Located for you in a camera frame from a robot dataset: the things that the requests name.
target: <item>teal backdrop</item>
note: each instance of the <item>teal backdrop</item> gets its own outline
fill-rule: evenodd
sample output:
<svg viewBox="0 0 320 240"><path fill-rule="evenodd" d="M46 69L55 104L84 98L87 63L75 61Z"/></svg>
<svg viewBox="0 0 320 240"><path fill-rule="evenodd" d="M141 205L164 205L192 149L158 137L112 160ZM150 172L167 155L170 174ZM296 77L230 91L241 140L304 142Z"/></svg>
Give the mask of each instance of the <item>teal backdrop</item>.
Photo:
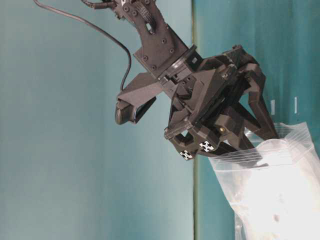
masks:
<svg viewBox="0 0 320 240"><path fill-rule="evenodd" d="M241 44L260 63L275 122L307 122L320 150L320 1L193 0L194 41L203 57ZM207 158L196 164L196 238L234 239L234 216Z"/></svg>
<svg viewBox="0 0 320 240"><path fill-rule="evenodd" d="M132 52L139 36L109 10L43 0ZM190 45L191 2L159 0ZM161 95L137 125L114 121L126 55L86 25L35 6L0 7L0 239L193 239L193 162L164 139ZM144 69L134 60L129 81Z"/></svg>

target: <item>gripper jaw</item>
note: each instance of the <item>gripper jaw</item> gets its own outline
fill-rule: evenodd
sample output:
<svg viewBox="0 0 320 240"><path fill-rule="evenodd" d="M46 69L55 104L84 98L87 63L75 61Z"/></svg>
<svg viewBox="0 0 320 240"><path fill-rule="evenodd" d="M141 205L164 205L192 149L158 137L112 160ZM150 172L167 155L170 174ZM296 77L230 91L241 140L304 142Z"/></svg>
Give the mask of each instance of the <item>gripper jaw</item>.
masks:
<svg viewBox="0 0 320 240"><path fill-rule="evenodd" d="M263 98L266 77L241 45L203 59L166 24L155 1L116 2L112 10L140 35L134 56L147 70L117 96L118 124L136 124L164 92L171 99L164 137L185 160L252 149L245 128L264 140L278 138ZM253 115L239 103L245 94Z"/></svg>

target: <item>ziplock bag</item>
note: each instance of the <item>ziplock bag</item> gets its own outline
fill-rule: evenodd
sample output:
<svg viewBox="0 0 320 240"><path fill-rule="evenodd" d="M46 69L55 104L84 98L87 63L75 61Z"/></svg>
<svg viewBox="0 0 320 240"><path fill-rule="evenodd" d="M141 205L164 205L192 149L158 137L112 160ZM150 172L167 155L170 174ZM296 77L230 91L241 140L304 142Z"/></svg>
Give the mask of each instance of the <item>ziplock bag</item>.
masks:
<svg viewBox="0 0 320 240"><path fill-rule="evenodd" d="M210 159L235 212L236 240L319 240L320 162L306 123L275 128L280 139Z"/></svg>

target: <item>white object in bag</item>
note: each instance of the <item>white object in bag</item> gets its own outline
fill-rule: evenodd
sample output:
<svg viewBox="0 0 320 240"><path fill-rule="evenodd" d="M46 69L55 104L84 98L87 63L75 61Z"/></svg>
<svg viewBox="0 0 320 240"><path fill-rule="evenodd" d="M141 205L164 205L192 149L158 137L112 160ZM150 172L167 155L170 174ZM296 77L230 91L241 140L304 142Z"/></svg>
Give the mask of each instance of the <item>white object in bag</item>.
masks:
<svg viewBox="0 0 320 240"><path fill-rule="evenodd" d="M307 124L275 127L281 139L210 159L236 214L236 240L318 240L320 161Z"/></svg>

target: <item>teal wall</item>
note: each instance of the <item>teal wall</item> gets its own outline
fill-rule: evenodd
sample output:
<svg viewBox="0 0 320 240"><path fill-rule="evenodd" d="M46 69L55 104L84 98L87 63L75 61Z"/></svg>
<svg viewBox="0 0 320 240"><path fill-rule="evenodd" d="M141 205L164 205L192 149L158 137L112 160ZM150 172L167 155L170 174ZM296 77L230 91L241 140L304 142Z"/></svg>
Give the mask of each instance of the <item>teal wall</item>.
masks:
<svg viewBox="0 0 320 240"><path fill-rule="evenodd" d="M255 56L275 100L275 122L307 122L320 150L320 1L194 0L194 36L204 57L235 44ZM294 98L297 97L297 114ZM197 239L234 239L233 213L207 158L196 165Z"/></svg>
<svg viewBox="0 0 320 240"><path fill-rule="evenodd" d="M43 3L140 46L110 11ZM190 44L191 3L158 5ZM163 138L169 100L161 96L137 126L114 122L126 64L91 28L31 0L1 1L1 240L193 238L193 163ZM134 62L129 79L141 71Z"/></svg>

